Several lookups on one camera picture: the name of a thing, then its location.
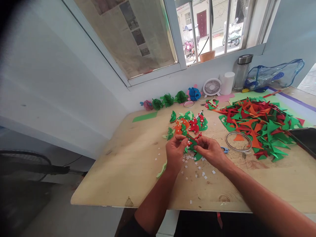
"plastic bag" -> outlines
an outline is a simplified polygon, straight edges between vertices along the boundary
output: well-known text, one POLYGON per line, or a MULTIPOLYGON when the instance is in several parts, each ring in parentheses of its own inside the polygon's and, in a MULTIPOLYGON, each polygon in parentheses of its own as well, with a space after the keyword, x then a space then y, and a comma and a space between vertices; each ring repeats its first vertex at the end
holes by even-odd
POLYGON ((244 88, 254 91, 276 82, 281 87, 292 85, 295 76, 304 67, 303 59, 295 59, 274 67, 257 66, 251 69, 245 81, 244 88))

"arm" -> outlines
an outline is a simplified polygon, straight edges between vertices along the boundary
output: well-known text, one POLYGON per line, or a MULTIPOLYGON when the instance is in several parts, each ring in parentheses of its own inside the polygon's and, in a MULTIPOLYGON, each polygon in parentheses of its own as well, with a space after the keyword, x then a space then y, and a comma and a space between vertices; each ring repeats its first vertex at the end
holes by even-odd
POLYGON ((280 236, 316 236, 316 223, 234 165, 214 139, 200 137, 196 151, 238 189, 253 213, 280 236))
POLYGON ((171 191, 182 167, 183 151, 187 143, 188 139, 185 136, 175 135, 166 144, 166 170, 135 212, 138 224, 151 235, 157 233, 165 217, 171 191))

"plywood tabletop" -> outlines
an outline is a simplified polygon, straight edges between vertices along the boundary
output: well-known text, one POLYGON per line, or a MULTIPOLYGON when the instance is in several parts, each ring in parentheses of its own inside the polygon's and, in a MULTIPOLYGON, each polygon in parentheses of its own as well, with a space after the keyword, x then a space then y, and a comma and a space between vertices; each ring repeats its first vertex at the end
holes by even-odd
MULTIPOLYGON (((284 92, 315 106, 313 103, 316 97, 313 95, 295 88, 284 92)), ((208 129, 202 132, 203 135, 227 147, 225 136, 228 132, 220 122, 219 114, 206 110, 200 106, 201 103, 197 101, 190 109, 174 103, 171 107, 159 110, 157 117, 134 123, 134 117, 150 112, 143 110, 129 114, 79 185, 71 203, 138 207, 155 185, 156 175, 166 161, 167 140, 162 135, 167 134, 168 126, 174 125, 169 123, 172 110, 177 115, 188 110, 197 115, 204 109, 208 129)), ((219 104, 220 107, 225 105, 229 105, 228 102, 219 104)), ((289 155, 276 163, 272 163, 271 158, 257 161, 252 154, 244 155, 233 150, 227 156, 239 168, 299 211, 316 213, 316 160, 298 145, 289 146, 291 150, 286 151, 289 155)), ((190 159, 188 163, 183 163, 181 171, 183 174, 178 174, 169 209, 250 211, 232 183, 206 160, 199 160, 195 165, 190 159), (207 179, 202 177, 202 172, 205 172, 207 179)))

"red door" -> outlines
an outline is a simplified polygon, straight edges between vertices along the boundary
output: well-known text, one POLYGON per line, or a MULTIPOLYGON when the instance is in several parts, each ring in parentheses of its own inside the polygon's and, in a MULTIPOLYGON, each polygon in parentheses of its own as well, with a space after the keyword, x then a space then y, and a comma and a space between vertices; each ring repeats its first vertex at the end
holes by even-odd
POLYGON ((207 36, 206 10, 197 14, 197 27, 200 31, 200 38, 207 36))

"water bottle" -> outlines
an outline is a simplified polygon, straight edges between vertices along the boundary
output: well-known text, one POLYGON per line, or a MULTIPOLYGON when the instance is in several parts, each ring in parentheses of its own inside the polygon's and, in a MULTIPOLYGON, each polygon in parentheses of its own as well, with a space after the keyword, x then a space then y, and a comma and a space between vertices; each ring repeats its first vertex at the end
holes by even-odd
POLYGON ((253 54, 245 54, 238 58, 233 91, 240 92, 244 88, 252 58, 253 54))

